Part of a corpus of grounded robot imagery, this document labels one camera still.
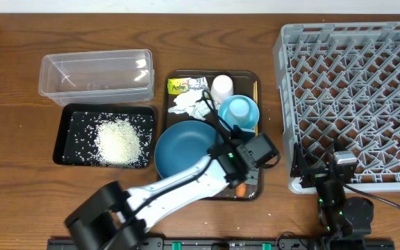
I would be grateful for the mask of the orange carrot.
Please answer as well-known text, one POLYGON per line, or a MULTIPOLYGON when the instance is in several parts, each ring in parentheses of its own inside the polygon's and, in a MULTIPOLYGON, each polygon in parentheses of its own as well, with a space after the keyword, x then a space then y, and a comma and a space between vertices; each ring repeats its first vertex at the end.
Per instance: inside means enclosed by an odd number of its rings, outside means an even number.
POLYGON ((237 197, 245 197, 247 193, 247 184, 241 183, 235 189, 235 194, 237 197))

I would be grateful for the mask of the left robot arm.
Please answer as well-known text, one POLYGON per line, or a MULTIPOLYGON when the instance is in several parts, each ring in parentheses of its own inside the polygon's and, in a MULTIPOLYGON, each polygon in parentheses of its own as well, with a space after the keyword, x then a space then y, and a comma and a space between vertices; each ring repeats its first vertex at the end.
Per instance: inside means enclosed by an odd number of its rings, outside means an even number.
POLYGON ((164 217, 243 183, 265 140, 257 135, 248 142, 215 144, 189 169, 150 185, 125 190, 117 181, 106 184, 66 218, 65 226, 78 249, 134 249, 164 217))

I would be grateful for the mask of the pile of white rice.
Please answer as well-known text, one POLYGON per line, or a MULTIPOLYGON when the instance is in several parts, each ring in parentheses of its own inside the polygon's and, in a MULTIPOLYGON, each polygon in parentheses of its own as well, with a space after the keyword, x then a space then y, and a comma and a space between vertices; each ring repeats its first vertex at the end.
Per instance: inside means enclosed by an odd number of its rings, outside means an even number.
POLYGON ((151 115, 74 112, 61 159, 69 165, 141 169, 149 165, 151 115))

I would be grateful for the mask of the light blue cup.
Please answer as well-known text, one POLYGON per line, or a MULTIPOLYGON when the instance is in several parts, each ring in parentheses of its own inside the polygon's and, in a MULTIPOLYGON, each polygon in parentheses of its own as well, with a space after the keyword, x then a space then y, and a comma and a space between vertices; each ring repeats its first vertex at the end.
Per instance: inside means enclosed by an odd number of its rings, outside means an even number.
POLYGON ((226 114, 231 126, 245 126, 249 120, 250 106, 244 99, 234 99, 230 102, 226 114))

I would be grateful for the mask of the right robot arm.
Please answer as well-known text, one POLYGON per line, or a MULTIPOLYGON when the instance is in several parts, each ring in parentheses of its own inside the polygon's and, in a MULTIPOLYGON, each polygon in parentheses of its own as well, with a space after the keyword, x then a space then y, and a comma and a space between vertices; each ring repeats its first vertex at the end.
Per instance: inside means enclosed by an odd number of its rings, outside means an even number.
POLYGON ((304 187, 317 191, 318 215, 328 230, 308 243, 308 249, 365 249, 364 237, 372 232, 374 204, 366 198, 346 196, 344 185, 355 174, 358 159, 339 141, 333 142, 333 156, 323 167, 308 166, 301 146, 294 145, 290 176, 304 187))

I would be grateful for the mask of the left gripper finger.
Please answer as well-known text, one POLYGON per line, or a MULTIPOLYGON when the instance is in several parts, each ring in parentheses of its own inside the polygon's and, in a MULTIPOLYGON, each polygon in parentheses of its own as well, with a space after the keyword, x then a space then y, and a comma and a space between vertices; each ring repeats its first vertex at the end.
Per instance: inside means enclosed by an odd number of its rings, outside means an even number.
POLYGON ((234 125, 232 129, 232 138, 241 140, 242 142, 248 142, 256 136, 256 132, 253 129, 240 128, 238 125, 234 125))
POLYGON ((251 168, 246 175, 247 179, 246 179, 245 183, 247 185, 257 185, 259 175, 260 175, 260 172, 259 172, 258 168, 251 168))

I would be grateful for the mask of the dark blue plate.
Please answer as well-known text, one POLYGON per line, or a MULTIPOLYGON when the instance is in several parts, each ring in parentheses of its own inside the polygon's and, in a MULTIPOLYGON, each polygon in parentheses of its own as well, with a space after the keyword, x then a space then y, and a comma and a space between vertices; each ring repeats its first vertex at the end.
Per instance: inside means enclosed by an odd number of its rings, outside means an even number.
POLYGON ((215 132, 211 125, 197 120, 170 126, 160 136, 154 152, 160 177, 168 178, 197 163, 214 144, 215 132))

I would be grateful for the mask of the light blue small bowl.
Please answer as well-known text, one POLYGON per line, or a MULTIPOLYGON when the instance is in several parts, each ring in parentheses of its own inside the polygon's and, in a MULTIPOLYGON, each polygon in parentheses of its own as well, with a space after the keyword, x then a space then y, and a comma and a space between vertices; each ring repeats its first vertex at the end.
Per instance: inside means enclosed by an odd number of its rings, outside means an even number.
POLYGON ((260 118, 260 112, 258 109, 258 106, 256 104, 256 102, 249 98, 246 97, 244 95, 233 95, 231 97, 228 97, 220 106, 219 108, 219 117, 223 119, 222 124, 227 128, 227 129, 232 129, 233 126, 231 126, 228 123, 228 120, 226 118, 226 114, 227 114, 227 110, 228 110, 228 106, 230 104, 230 102, 232 102, 232 100, 234 99, 244 99, 248 102, 249 106, 250 106, 250 114, 249 114, 249 120, 246 123, 245 126, 239 126, 240 128, 247 128, 247 129, 253 129, 254 127, 256 127, 256 125, 258 124, 258 120, 260 118))

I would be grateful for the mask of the pink white cup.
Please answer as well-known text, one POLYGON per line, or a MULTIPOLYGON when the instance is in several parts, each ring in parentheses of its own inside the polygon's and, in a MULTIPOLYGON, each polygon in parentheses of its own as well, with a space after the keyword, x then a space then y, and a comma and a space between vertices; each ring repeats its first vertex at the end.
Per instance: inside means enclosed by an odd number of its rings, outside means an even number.
POLYGON ((228 97, 234 95, 233 80, 230 76, 219 75, 213 79, 211 97, 218 103, 223 103, 228 97))

